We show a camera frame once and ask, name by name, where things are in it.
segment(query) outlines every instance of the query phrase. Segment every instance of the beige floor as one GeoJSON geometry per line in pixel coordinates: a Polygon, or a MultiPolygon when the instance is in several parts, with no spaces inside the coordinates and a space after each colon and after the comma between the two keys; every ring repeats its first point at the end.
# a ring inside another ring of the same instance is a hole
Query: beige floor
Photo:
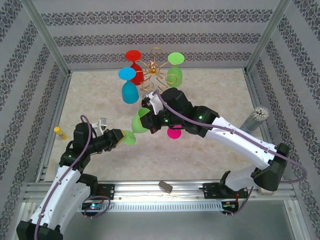
{"type": "MultiPolygon", "coordinates": [[[[183,69],[179,87],[193,105],[207,106],[240,126],[253,110],[241,69],[183,69]]],[[[55,165],[73,138],[80,115],[96,123],[107,118],[108,128],[130,130],[131,120],[140,107],[122,101],[125,82],[118,71],[74,72],[59,126],[69,137],[56,137],[45,180],[52,181],[55,165]]],[[[93,155],[85,173],[99,180],[202,180],[220,179],[225,171],[247,167],[251,162],[234,150],[210,139],[186,132],[179,139],[167,136],[167,128],[156,134],[136,135],[133,146],[123,143],[111,152],[93,155]]]]}

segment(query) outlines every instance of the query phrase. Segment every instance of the wall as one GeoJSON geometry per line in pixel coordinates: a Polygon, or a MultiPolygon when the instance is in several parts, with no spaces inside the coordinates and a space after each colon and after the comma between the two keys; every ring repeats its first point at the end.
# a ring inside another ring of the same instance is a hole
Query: wall
{"type": "MultiPolygon", "coordinates": [[[[320,239],[320,1],[292,1],[264,48],[251,77],[275,144],[308,170],[295,189],[311,239],[320,239]]],[[[288,166],[285,176],[302,175],[288,166]]]]}
{"type": "Polygon", "coordinates": [[[0,240],[33,182],[64,76],[18,0],[0,0],[0,240]]]}
{"type": "Polygon", "coordinates": [[[153,47],[184,67],[245,67],[279,0],[37,0],[72,70],[128,67],[124,53],[153,47]]]}

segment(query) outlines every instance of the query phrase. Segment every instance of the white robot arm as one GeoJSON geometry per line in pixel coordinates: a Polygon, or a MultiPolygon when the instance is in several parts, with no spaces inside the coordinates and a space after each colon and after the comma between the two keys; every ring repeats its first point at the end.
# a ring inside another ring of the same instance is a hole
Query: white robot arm
{"type": "Polygon", "coordinates": [[[278,189],[287,161],[275,156],[271,151],[287,156],[288,146],[283,143],[275,146],[272,143],[261,141],[238,129],[208,107],[192,106],[184,93],[174,87],[164,91],[161,98],[165,105],[160,100],[158,93],[154,92],[145,95],[142,100],[142,106],[150,109],[150,112],[140,118],[141,124],[152,134],[162,126],[173,128],[180,125],[188,133],[223,143],[252,161],[252,166],[237,171],[227,171],[221,178],[221,189],[236,192],[256,185],[269,191],[278,189]],[[207,125],[207,127],[198,125],[198,123],[207,125]]]}
{"type": "Polygon", "coordinates": [[[79,207],[90,196],[97,196],[99,184],[96,176],[83,173],[90,162],[90,156],[102,151],[111,151],[125,136],[120,129],[106,129],[107,120],[101,118],[98,123],[86,122],[76,125],[73,132],[73,141],[70,141],[62,154],[54,181],[45,195],[38,209],[28,222],[21,221],[17,226],[17,235],[20,240],[35,239],[36,225],[38,224],[37,238],[42,240],[62,240],[65,229],[79,207]],[[96,137],[90,137],[92,131],[96,137]]]}

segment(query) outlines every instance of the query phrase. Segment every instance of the yellow tube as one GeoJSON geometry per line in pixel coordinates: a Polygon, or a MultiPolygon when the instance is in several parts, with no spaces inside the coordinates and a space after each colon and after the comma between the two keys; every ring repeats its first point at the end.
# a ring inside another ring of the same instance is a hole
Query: yellow tube
{"type": "Polygon", "coordinates": [[[60,129],[60,127],[56,126],[53,130],[63,140],[67,140],[67,135],[60,129]]]}

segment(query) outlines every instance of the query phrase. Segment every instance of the cable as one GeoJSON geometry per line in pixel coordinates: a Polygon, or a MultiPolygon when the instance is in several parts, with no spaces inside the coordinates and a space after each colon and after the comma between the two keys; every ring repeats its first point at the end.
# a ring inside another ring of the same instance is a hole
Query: cable
{"type": "MultiPolygon", "coordinates": [[[[103,190],[98,191],[98,194],[103,194],[103,196],[105,196],[105,192],[103,190]]],[[[103,204],[105,202],[105,199],[102,199],[102,201],[100,202],[100,204],[103,204]]]]}
{"type": "Polygon", "coordinates": [[[239,192],[236,192],[236,199],[235,199],[236,205],[239,205],[239,192]]]}
{"type": "MultiPolygon", "coordinates": [[[[85,116],[85,115],[81,115],[80,117],[81,121],[84,122],[83,119],[85,119],[87,125],[88,125],[88,129],[91,129],[91,125],[90,125],[90,122],[88,120],[88,118],[85,116]]],[[[47,199],[45,200],[44,204],[43,204],[43,207],[42,207],[42,210],[39,214],[39,218],[36,222],[36,225],[35,225],[35,230],[34,230],[34,240],[38,240],[38,231],[39,231],[39,226],[40,226],[40,223],[41,223],[41,219],[43,218],[43,216],[45,215],[44,212],[46,210],[46,207],[51,199],[51,197],[53,196],[55,190],[57,189],[57,187],[60,185],[60,183],[62,182],[62,180],[65,178],[65,176],[68,174],[68,172],[71,171],[71,169],[77,164],[77,162],[80,160],[80,158],[85,154],[88,146],[89,146],[89,143],[90,143],[90,140],[91,140],[91,136],[92,136],[92,131],[88,131],[89,132],[89,135],[88,135],[88,140],[86,141],[86,144],[82,150],[82,152],[80,153],[80,155],[76,158],[76,160],[70,165],[70,167],[65,171],[65,173],[62,175],[62,177],[60,177],[60,179],[56,182],[56,184],[53,186],[52,190],[50,191],[47,199]]]]}
{"type": "Polygon", "coordinates": [[[247,204],[247,202],[248,202],[248,200],[249,200],[249,198],[250,198],[250,195],[251,195],[251,193],[252,193],[253,190],[254,190],[254,187],[252,186],[251,189],[250,189],[250,191],[249,191],[248,196],[246,197],[246,199],[244,200],[244,202],[241,204],[240,208],[239,208],[236,212],[231,212],[231,211],[229,211],[229,210],[223,209],[224,212],[227,212],[227,213],[228,213],[228,214],[225,214],[225,216],[232,216],[232,217],[233,217],[234,215],[237,215],[238,213],[240,213],[240,211],[241,211],[242,209],[244,209],[245,205],[247,204]]]}
{"type": "Polygon", "coordinates": [[[98,136],[97,136],[96,130],[93,127],[91,129],[92,129],[94,136],[97,138],[98,136]]]}
{"type": "Polygon", "coordinates": [[[170,107],[169,105],[167,105],[167,103],[164,101],[164,99],[161,97],[160,93],[159,93],[159,90],[155,90],[154,91],[154,94],[157,94],[157,96],[159,97],[160,101],[162,102],[162,104],[170,111],[172,112],[173,114],[175,114],[176,116],[178,116],[179,118],[189,122],[189,123],[192,123],[192,124],[195,124],[195,125],[198,125],[198,126],[202,126],[202,127],[207,127],[207,128],[216,128],[216,129],[221,129],[221,130],[225,130],[225,131],[228,131],[228,132],[231,132],[231,133],[234,133],[234,134],[237,134],[238,136],[242,137],[243,139],[247,140],[248,142],[252,143],[253,145],[256,145],[257,147],[261,148],[262,150],[264,150],[265,152],[269,152],[279,158],[282,158],[286,161],[288,161],[289,163],[291,163],[292,165],[295,165],[297,167],[299,167],[301,170],[302,170],[302,176],[299,177],[298,179],[294,179],[294,180],[284,180],[284,181],[280,181],[280,183],[286,183],[286,184],[292,184],[292,183],[297,183],[297,182],[300,182],[302,180],[304,180],[307,175],[308,175],[308,172],[307,172],[307,169],[302,166],[300,163],[297,163],[296,161],[286,157],[286,156],[283,156],[275,151],[272,151],[270,150],[269,148],[255,142],[254,140],[252,140],[251,138],[247,137],[246,135],[242,134],[241,132],[238,132],[238,131],[235,131],[234,129],[232,128],[228,128],[228,127],[224,127],[224,126],[219,126],[219,125],[213,125],[213,124],[207,124],[207,123],[202,123],[202,122],[197,122],[197,121],[194,121],[194,120],[191,120],[189,118],[187,118],[186,116],[183,116],[182,114],[180,114],[179,112],[175,111],[172,107],[170,107]]]}
{"type": "Polygon", "coordinates": [[[110,198],[108,198],[107,196],[102,196],[102,195],[100,195],[100,196],[92,196],[92,197],[88,197],[88,198],[87,198],[86,200],[84,200],[84,201],[88,201],[88,200],[92,200],[92,199],[98,199],[98,198],[99,198],[99,199],[102,198],[102,199],[108,200],[108,201],[109,201],[108,206],[105,208],[105,210],[103,210],[102,212],[97,213],[97,214],[94,215],[94,216],[88,216],[88,215],[86,215],[87,210],[88,210],[88,209],[86,209],[86,210],[84,211],[84,213],[83,213],[83,215],[84,215],[85,218],[95,219],[95,218],[101,216],[102,214],[105,214],[106,211],[110,208],[111,201],[110,201],[110,198]]]}

